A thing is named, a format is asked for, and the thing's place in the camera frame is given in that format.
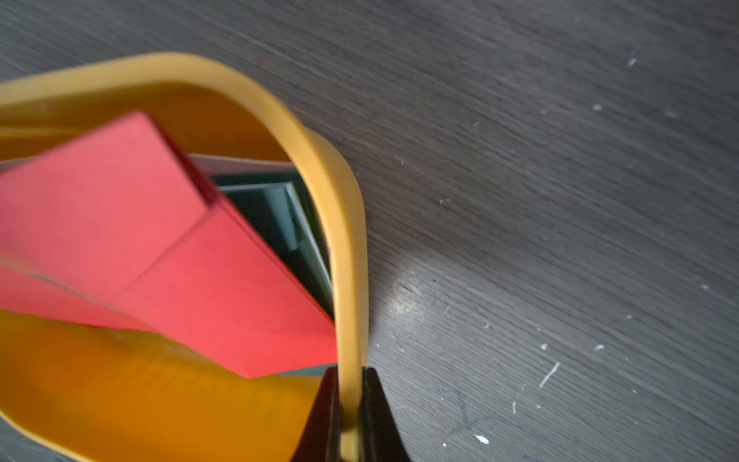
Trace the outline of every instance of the wood grain surface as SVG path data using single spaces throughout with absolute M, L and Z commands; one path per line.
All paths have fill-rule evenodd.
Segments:
M 2 1 L 0 79 L 192 52 L 329 138 L 364 195 L 370 363 L 414 460 L 735 461 L 738 13 Z M 0 452 L 56 460 L 7 428 Z

